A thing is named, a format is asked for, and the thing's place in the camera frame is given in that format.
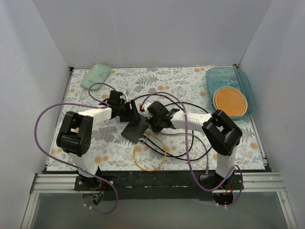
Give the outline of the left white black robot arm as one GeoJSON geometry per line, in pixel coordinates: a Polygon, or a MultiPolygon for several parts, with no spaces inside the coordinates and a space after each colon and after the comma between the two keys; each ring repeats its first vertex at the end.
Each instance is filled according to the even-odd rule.
{"type": "Polygon", "coordinates": [[[110,92],[106,106],[78,113],[67,112],[61,124],[56,144],[73,159],[89,190],[96,191],[102,184],[101,178],[95,175],[98,166],[88,153],[92,128],[116,117],[120,122],[128,123],[121,135],[133,143],[137,143],[148,128],[145,117],[138,113],[135,101],[114,90],[110,92]]]}

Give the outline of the black network switch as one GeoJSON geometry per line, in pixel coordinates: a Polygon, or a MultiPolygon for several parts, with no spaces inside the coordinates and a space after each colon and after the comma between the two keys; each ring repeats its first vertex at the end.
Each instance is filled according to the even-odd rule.
{"type": "Polygon", "coordinates": [[[128,125],[122,131],[121,136],[130,142],[137,144],[148,127],[149,124],[146,122],[146,118],[141,115],[140,119],[131,120],[128,123],[128,125]]]}

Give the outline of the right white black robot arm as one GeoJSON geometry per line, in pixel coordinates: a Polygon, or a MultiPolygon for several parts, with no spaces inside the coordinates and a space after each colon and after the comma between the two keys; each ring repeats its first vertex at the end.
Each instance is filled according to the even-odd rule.
{"type": "Polygon", "coordinates": [[[188,113],[185,109],[172,109],[169,111],[158,101],[140,105],[140,111],[146,114],[146,121],[156,133],[164,128],[185,130],[189,169],[194,181],[201,190],[206,192],[212,192],[218,188],[225,190],[233,184],[231,175],[237,167],[234,164],[235,153],[243,133],[224,111],[217,110],[211,114],[188,113]],[[212,189],[206,189],[201,186],[192,169],[188,151],[189,130],[204,133],[211,147],[217,152],[216,187],[212,189]]]}

